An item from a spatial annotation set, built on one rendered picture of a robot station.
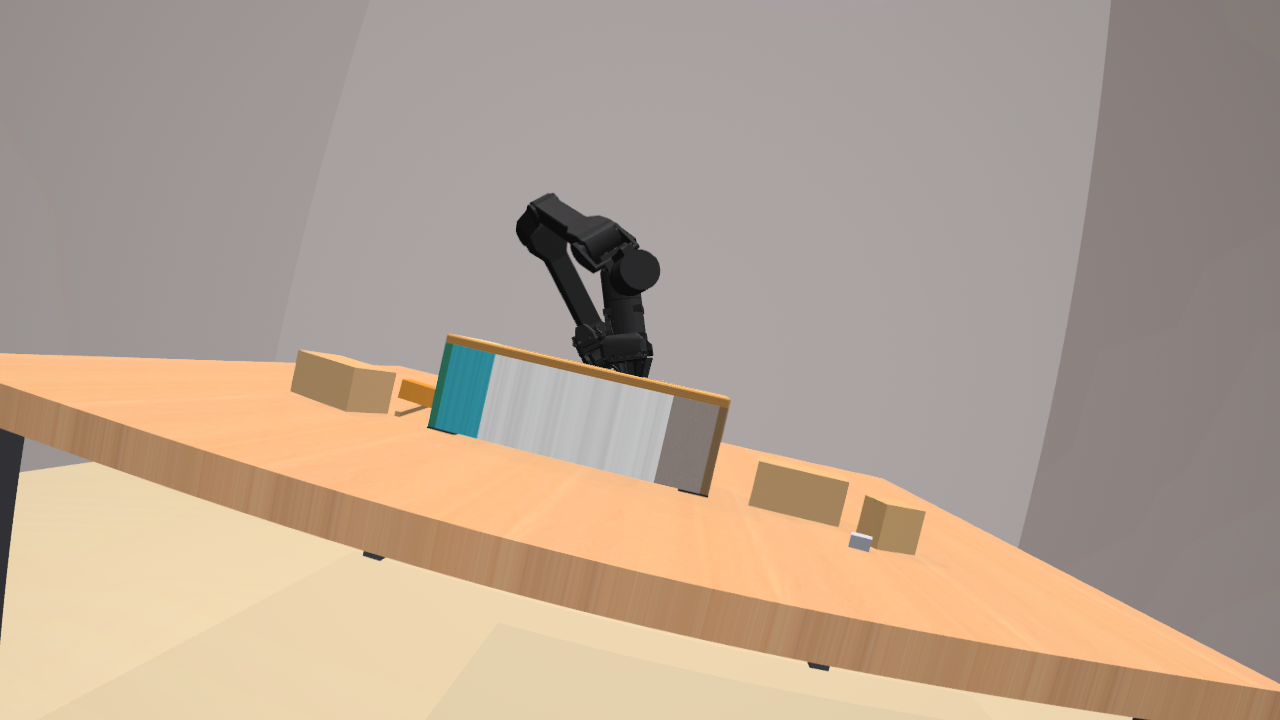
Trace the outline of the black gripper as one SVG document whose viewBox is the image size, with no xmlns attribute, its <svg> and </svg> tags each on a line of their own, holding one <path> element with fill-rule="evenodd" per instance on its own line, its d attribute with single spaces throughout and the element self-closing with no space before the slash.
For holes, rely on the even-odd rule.
<svg viewBox="0 0 1280 720">
<path fill-rule="evenodd" d="M 603 316 L 611 318 L 614 334 L 605 336 L 600 345 L 604 363 L 616 372 L 648 378 L 653 355 L 646 341 L 643 299 L 620 299 L 604 304 Z"/>
</svg>

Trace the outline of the tan cardboard box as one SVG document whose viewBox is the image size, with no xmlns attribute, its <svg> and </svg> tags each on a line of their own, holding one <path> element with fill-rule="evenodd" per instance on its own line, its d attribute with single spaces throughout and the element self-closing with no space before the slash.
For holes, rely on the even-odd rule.
<svg viewBox="0 0 1280 720">
<path fill-rule="evenodd" d="M 291 392 L 346 413 L 388 414 L 396 375 L 351 357 L 300 350 Z"/>
<path fill-rule="evenodd" d="M 858 534 L 873 537 L 870 547 L 893 553 L 916 553 L 925 511 L 899 500 L 865 495 Z"/>
<path fill-rule="evenodd" d="M 846 477 L 760 456 L 748 506 L 840 527 Z"/>
</svg>

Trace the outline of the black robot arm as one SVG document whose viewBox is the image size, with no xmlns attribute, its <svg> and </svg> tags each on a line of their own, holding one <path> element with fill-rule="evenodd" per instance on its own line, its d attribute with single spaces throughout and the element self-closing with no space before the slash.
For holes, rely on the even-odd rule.
<svg viewBox="0 0 1280 720">
<path fill-rule="evenodd" d="M 596 313 L 579 273 L 567 252 L 568 242 L 573 259 L 589 272 L 602 269 L 604 304 L 620 299 L 641 299 L 641 292 L 652 288 L 660 275 L 658 259 L 637 250 L 636 238 L 607 217 L 584 217 L 547 193 L 534 200 L 518 218 L 516 233 L 529 252 L 541 259 L 576 323 L 573 347 L 584 364 L 612 369 L 602 357 L 600 342 L 614 334 L 611 318 L 605 322 Z"/>
</svg>

